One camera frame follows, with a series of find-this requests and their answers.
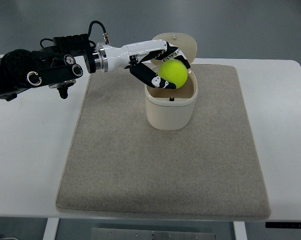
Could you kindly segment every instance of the white table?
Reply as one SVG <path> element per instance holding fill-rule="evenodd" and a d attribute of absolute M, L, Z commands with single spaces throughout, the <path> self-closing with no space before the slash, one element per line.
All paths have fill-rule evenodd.
<path fill-rule="evenodd" d="M 77 58 L 84 66 L 84 59 Z M 301 67 L 291 60 L 202 59 L 238 71 L 269 197 L 270 221 L 301 221 Z M 89 74 L 64 100 L 55 89 L 0 100 L 0 216 L 86 218 L 55 199 Z"/>

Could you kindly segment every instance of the yellow tennis ball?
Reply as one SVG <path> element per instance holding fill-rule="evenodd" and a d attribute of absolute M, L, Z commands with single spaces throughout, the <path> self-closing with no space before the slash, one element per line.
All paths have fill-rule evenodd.
<path fill-rule="evenodd" d="M 158 76 L 176 85 L 176 88 L 183 86 L 187 80 L 187 68 L 179 60 L 170 59 L 165 61 L 158 71 Z"/>

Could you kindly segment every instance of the screw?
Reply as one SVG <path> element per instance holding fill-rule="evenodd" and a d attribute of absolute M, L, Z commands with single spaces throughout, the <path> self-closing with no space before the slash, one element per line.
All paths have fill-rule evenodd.
<path fill-rule="evenodd" d="M 74 58 L 72 58 L 71 56 L 67 56 L 67 57 L 66 57 L 66 62 L 67 62 L 68 64 L 74 64 Z"/>

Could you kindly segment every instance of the gray floor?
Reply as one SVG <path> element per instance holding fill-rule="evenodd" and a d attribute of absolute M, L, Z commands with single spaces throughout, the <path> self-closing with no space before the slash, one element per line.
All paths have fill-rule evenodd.
<path fill-rule="evenodd" d="M 198 58 L 282 59 L 301 65 L 301 0 L 0 1 L 0 54 L 38 50 L 43 38 L 86 33 L 92 20 L 104 23 L 115 47 L 151 40 L 160 33 L 180 32 L 197 41 Z M 91 39 L 102 41 L 101 35 L 95 26 Z M 20 229 L 15 220 L 8 218 L 7 228 Z M 99 223 L 83 221 L 84 226 Z M 65 228 L 67 224 L 74 222 L 61 221 Z M 261 223 L 256 223 L 256 229 L 260 227 Z M 68 229 L 73 235 L 80 231 Z M 270 231 L 263 233 L 263 239 L 268 239 Z M 60 228 L 59 239 L 63 239 L 61 234 Z M 22 239 L 35 238 L 20 236 Z"/>

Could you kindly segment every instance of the open lid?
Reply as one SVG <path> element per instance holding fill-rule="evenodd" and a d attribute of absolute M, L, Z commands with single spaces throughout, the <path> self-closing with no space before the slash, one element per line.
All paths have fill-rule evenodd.
<path fill-rule="evenodd" d="M 184 53 L 189 64 L 191 64 L 194 61 L 197 53 L 197 43 L 195 39 L 191 36 L 184 33 L 167 32 L 159 34 L 153 38 L 153 40 L 158 39 L 164 40 L 178 47 Z M 163 64 L 162 60 L 152 59 L 150 61 L 157 67 Z"/>

